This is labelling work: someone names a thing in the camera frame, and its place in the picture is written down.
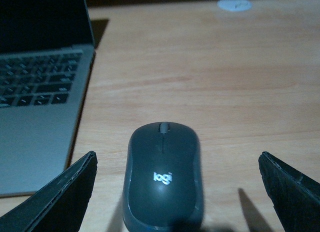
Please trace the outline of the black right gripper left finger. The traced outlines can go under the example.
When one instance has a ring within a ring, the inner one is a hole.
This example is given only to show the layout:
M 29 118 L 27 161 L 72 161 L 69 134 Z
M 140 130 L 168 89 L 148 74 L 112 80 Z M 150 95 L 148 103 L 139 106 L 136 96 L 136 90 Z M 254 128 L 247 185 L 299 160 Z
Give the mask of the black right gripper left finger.
M 97 173 L 90 151 L 26 201 L 0 218 L 2 232 L 78 232 Z

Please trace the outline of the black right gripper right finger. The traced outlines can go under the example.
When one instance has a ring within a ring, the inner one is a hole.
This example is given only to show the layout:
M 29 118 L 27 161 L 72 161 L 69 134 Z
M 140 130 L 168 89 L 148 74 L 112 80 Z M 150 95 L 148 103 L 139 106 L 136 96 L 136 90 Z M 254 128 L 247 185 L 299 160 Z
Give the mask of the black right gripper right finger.
M 286 232 L 320 230 L 320 184 L 269 152 L 258 159 L 262 181 Z

